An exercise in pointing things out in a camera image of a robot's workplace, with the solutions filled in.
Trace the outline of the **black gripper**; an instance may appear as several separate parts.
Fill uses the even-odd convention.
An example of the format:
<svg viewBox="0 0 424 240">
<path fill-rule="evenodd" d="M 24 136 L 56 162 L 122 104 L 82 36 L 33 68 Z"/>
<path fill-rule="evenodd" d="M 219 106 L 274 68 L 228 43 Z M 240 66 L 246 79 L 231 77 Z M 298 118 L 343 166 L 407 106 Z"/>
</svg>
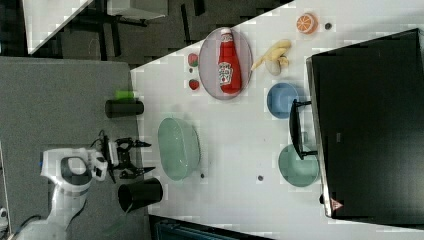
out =
<svg viewBox="0 0 424 240">
<path fill-rule="evenodd" d="M 119 175 L 120 179 L 135 179 L 154 170 L 154 167 L 132 168 L 129 153 L 132 148 L 150 147 L 150 143 L 131 137 L 112 141 L 107 135 L 104 135 L 101 140 L 101 152 L 108 163 L 107 172 L 113 182 L 116 182 L 114 174 L 116 169 L 123 170 Z"/>
</svg>

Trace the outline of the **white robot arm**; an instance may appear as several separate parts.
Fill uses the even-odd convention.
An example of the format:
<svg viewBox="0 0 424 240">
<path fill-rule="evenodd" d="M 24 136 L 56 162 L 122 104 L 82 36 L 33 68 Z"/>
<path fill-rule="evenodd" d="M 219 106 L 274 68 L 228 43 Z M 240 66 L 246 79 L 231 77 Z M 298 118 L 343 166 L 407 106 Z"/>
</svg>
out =
<svg viewBox="0 0 424 240">
<path fill-rule="evenodd" d="M 72 220 L 85 207 L 91 183 L 104 181 L 109 174 L 113 181 L 115 169 L 128 169 L 121 178 L 141 176 L 153 167 L 138 168 L 129 160 L 132 148 L 150 147 L 150 143 L 132 138 L 110 141 L 107 136 L 99 139 L 96 148 L 55 148 L 42 153 L 41 173 L 53 185 L 51 210 L 44 219 L 27 221 L 8 240 L 66 240 Z"/>
</svg>

